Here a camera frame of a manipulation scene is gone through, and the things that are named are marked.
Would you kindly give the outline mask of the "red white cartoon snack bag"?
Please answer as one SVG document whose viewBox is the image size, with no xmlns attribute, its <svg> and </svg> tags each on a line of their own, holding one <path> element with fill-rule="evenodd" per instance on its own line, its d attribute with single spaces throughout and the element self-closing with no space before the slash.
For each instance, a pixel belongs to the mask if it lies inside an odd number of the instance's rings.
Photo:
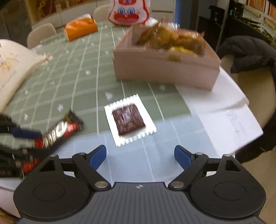
<svg viewBox="0 0 276 224">
<path fill-rule="evenodd" d="M 110 1 L 109 21 L 117 26 L 145 24 L 151 16 L 151 1 L 113 0 Z"/>
</svg>

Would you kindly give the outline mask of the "brownie in clear wrapper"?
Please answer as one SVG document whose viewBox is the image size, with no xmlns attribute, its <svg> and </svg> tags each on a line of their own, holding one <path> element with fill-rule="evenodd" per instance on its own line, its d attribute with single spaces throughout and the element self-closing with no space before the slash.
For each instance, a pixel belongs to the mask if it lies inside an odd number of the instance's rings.
<svg viewBox="0 0 276 224">
<path fill-rule="evenodd" d="M 140 140 L 157 132 L 157 128 L 138 94 L 104 107 L 116 146 Z"/>
</svg>

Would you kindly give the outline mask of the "dark jacket on chair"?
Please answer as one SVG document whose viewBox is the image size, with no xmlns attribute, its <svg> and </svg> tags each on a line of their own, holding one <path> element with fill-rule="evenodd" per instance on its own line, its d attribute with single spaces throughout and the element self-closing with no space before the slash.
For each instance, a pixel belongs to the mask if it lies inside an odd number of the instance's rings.
<svg viewBox="0 0 276 224">
<path fill-rule="evenodd" d="M 275 49 L 265 41 L 251 36 L 232 36 L 219 47 L 217 55 L 233 55 L 232 73 L 269 67 L 275 76 Z"/>
</svg>

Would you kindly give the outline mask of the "green grid tablecloth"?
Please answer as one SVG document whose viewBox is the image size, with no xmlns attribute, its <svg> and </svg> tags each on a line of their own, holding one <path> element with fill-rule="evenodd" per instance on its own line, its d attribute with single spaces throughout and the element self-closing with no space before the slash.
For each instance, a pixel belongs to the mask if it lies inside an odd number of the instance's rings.
<svg viewBox="0 0 276 224">
<path fill-rule="evenodd" d="M 118 82 L 113 49 L 127 28 L 100 22 L 99 31 L 67 42 L 58 34 L 43 42 L 38 53 L 51 53 L 53 60 L 28 78 L 8 104 L 6 113 L 22 127 L 50 129 L 69 110 L 83 121 L 84 141 L 113 144 L 104 107 L 139 95 L 157 127 L 143 143 L 179 143 L 191 133 L 190 110 L 173 84 Z"/>
</svg>

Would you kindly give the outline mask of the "white paper sheet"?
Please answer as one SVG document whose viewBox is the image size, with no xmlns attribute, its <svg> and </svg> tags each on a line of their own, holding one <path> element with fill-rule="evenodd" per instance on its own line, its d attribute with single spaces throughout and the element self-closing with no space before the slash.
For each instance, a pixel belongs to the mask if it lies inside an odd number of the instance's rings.
<svg viewBox="0 0 276 224">
<path fill-rule="evenodd" d="M 234 154 L 263 135 L 261 126 L 246 104 L 201 114 L 199 119 L 219 156 Z"/>
</svg>

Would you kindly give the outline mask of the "snacks in pink box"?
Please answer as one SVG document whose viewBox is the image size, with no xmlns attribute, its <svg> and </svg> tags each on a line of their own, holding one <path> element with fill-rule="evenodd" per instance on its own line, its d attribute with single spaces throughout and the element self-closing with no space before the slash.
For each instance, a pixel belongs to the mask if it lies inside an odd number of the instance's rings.
<svg viewBox="0 0 276 224">
<path fill-rule="evenodd" d="M 147 27 L 135 42 L 145 49 L 162 49 L 188 55 L 205 54 L 203 33 L 180 29 L 175 23 L 160 21 Z"/>
</svg>

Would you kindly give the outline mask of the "black red chocolate bar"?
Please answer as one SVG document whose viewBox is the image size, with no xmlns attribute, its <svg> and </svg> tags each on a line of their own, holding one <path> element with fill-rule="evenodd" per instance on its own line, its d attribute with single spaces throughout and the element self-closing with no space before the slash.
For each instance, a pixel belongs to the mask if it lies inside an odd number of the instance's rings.
<svg viewBox="0 0 276 224">
<path fill-rule="evenodd" d="M 35 139 L 34 147 L 28 148 L 28 157 L 22 164 L 24 175 L 29 174 L 40 162 L 65 143 L 75 133 L 79 132 L 84 121 L 73 111 L 69 112 L 56 122 L 46 133 Z"/>
</svg>

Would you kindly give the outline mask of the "pink storage box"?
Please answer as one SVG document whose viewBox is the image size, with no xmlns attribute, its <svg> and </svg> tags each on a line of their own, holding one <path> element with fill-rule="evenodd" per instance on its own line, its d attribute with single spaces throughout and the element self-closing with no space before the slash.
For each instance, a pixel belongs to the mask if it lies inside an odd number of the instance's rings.
<svg viewBox="0 0 276 224">
<path fill-rule="evenodd" d="M 113 65 L 117 80 L 179 84 L 212 90 L 220 73 L 221 61 L 206 41 L 203 56 L 145 49 L 135 42 L 147 27 L 131 26 L 115 47 Z"/>
</svg>

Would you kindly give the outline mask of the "orange tissue box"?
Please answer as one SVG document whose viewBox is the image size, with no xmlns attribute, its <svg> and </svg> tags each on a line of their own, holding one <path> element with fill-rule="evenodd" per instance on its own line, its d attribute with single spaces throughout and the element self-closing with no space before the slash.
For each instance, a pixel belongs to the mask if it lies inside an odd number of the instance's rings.
<svg viewBox="0 0 276 224">
<path fill-rule="evenodd" d="M 64 27 L 65 39 L 68 42 L 95 32 L 98 32 L 98 26 L 90 14 L 77 17 Z"/>
</svg>

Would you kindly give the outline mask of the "beige chair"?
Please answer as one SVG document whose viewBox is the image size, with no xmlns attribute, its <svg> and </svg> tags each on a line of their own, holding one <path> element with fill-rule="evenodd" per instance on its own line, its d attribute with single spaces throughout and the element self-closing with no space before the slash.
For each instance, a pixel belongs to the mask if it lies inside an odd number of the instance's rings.
<svg viewBox="0 0 276 224">
<path fill-rule="evenodd" d="M 40 44 L 40 41 L 56 35 L 56 29 L 51 23 L 45 23 L 32 30 L 27 37 L 27 47 L 32 49 Z"/>
</svg>

